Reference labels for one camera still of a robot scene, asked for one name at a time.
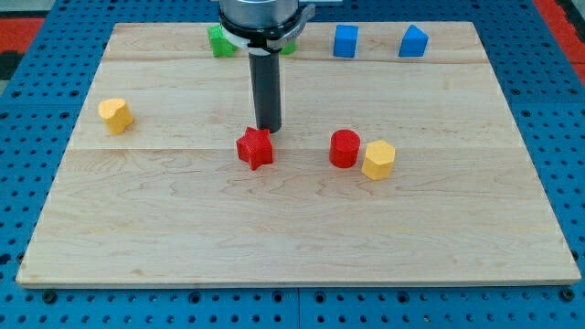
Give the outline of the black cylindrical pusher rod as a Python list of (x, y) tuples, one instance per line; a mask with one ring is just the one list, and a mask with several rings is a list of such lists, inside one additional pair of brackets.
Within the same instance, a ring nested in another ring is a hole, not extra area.
[(249, 54), (249, 64), (256, 126), (276, 133), (282, 127), (280, 56)]

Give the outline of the green block behind arm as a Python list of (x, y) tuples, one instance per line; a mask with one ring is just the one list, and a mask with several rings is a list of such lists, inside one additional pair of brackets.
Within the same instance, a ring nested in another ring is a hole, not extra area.
[(288, 45), (286, 45), (281, 51), (280, 54), (283, 56), (288, 56), (291, 55), (295, 52), (296, 50), (296, 42), (292, 41), (291, 43), (289, 43)]

